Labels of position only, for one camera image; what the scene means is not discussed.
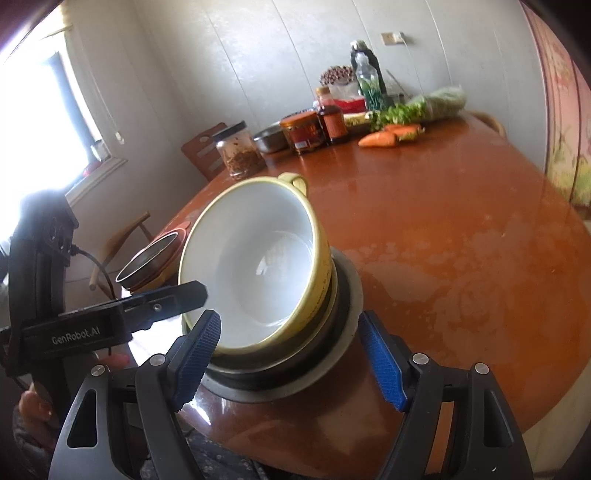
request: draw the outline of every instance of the bowl handle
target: bowl handle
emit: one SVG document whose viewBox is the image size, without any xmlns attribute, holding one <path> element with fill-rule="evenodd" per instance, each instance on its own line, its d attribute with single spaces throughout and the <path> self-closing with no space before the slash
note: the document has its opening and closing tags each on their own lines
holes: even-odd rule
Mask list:
<svg viewBox="0 0 591 480">
<path fill-rule="evenodd" d="M 299 173 L 292 173 L 286 171 L 277 177 L 279 180 L 286 183 L 291 183 L 295 188 L 304 194 L 304 197 L 308 196 L 308 181 L 302 177 Z"/>
</svg>

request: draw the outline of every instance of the chair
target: chair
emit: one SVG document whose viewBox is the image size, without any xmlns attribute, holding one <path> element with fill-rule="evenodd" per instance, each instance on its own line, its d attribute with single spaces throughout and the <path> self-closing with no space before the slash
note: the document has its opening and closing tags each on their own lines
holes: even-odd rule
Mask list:
<svg viewBox="0 0 591 480">
<path fill-rule="evenodd" d="M 144 212 L 140 217 L 135 219 L 128 226 L 123 227 L 107 241 L 107 243 L 101 250 L 100 255 L 97 257 L 97 260 L 103 265 L 105 269 L 109 262 L 113 260 L 117 252 L 121 250 L 121 247 L 123 246 L 125 241 L 129 238 L 131 233 L 137 227 L 139 227 L 139 229 L 142 230 L 146 239 L 148 240 L 148 243 L 150 243 L 154 239 L 154 236 L 148 231 L 148 229 L 144 225 L 144 222 L 148 218 L 150 218 L 150 213 Z M 112 298 L 111 296 L 111 290 L 109 289 L 109 286 L 99 279 L 99 274 L 100 269 L 95 265 L 90 275 L 88 287 L 92 291 L 94 291 L 98 286 L 104 292 L 104 294 L 107 295 L 107 297 L 109 297 L 111 300 L 114 300 L 114 298 Z"/>
<path fill-rule="evenodd" d="M 181 151 L 193 165 L 203 174 L 207 181 L 212 181 L 223 169 L 223 161 L 213 144 L 212 135 L 227 128 L 219 123 L 198 134 L 181 147 Z"/>
<path fill-rule="evenodd" d="M 489 115 L 488 113 L 484 112 L 468 112 L 470 115 L 475 116 L 478 120 L 480 120 L 483 124 L 487 127 L 492 128 L 495 132 L 497 132 L 503 138 L 507 138 L 507 131 L 503 124 L 499 122 L 495 117 Z"/>
</svg>

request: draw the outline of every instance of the floral patterned panel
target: floral patterned panel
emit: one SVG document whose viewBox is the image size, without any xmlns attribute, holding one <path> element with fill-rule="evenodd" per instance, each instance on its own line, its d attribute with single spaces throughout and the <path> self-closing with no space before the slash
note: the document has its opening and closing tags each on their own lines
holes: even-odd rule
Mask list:
<svg viewBox="0 0 591 480">
<path fill-rule="evenodd" d="M 546 175 L 586 216 L 591 203 L 591 90 L 550 27 L 529 7 L 523 7 L 544 73 L 548 107 Z"/>
</svg>

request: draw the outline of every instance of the orange carrot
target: orange carrot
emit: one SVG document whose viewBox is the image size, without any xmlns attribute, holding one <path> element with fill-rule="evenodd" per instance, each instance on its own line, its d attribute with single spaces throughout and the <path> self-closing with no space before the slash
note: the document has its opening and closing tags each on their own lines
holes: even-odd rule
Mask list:
<svg viewBox="0 0 591 480">
<path fill-rule="evenodd" d="M 359 140 L 360 147 L 393 147 L 396 143 L 396 135 L 390 132 L 376 132 Z"/>
<path fill-rule="evenodd" d="M 420 133 L 423 133 L 424 129 L 419 124 L 410 125 L 397 125 L 389 124 L 384 125 L 384 131 L 390 132 L 398 138 L 400 141 L 414 140 Z"/>
</svg>

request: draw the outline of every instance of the glossy tabletop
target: glossy tabletop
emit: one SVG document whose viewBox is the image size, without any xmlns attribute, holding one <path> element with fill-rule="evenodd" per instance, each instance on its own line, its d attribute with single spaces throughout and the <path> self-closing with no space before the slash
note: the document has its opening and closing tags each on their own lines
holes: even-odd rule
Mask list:
<svg viewBox="0 0 591 480">
<path fill-rule="evenodd" d="M 410 348 L 449 367 L 487 363 L 522 431 L 591 356 L 591 238 L 569 204 L 513 146 L 474 118 L 432 124 L 414 144 L 352 141 L 268 161 L 300 172 L 329 242 L 355 264 L 366 309 Z M 234 182 L 216 177 L 169 223 L 195 221 Z M 180 321 L 147 354 L 166 351 Z M 356 338 L 301 393 L 238 404 L 200 387 L 181 413 L 241 455 L 303 475 L 373 478 L 401 416 Z"/>
</svg>

